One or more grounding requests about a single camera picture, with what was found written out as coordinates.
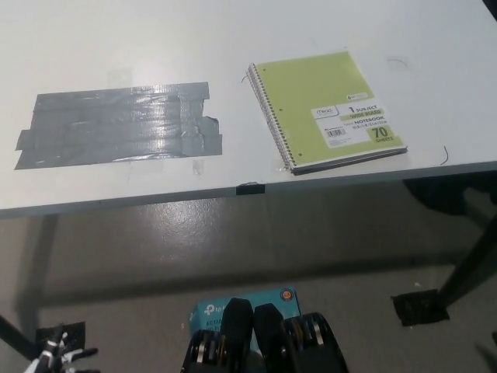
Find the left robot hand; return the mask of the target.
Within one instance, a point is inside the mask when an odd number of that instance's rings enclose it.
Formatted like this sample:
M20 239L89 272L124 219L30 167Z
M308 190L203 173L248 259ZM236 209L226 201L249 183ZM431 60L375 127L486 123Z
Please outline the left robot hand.
M55 333L46 340L40 355L30 362L24 373L100 372L99 369L80 369L72 366L75 361L99 353L96 347L73 349L73 344L68 332Z

